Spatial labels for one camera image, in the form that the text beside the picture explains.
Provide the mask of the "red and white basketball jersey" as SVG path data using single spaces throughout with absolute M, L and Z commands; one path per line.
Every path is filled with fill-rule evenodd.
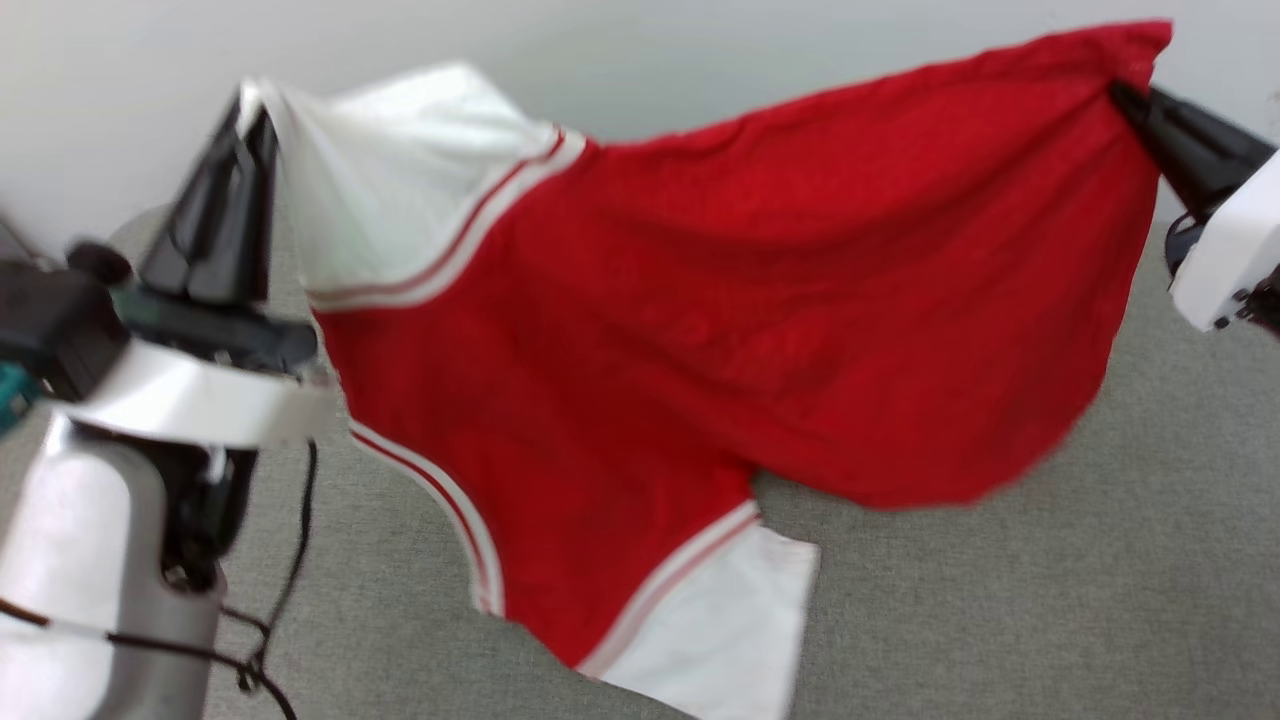
M 355 441 L 475 607 L 696 720 L 786 720 L 819 551 L 759 470 L 968 503 L 1102 386 L 1158 173 L 1108 86 L 1170 20 L 1048 35 L 603 143 L 453 61 L 239 96 Z

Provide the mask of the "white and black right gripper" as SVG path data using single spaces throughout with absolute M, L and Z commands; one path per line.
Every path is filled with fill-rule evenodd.
M 1108 96 L 1183 206 L 1207 220 L 1172 275 L 1174 307 L 1201 332 L 1252 320 L 1280 333 L 1280 150 L 1153 85 L 1112 82 Z

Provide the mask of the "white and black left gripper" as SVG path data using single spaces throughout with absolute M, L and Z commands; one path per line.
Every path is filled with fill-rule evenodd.
M 338 384 L 310 323 L 179 300 L 268 299 L 278 140 L 262 109 L 241 136 L 241 105 L 230 101 L 143 260 L 140 282 L 156 293 L 111 293 L 129 343 L 86 398 L 54 401 L 56 413 L 141 439 L 237 450 L 311 439 L 335 416 Z

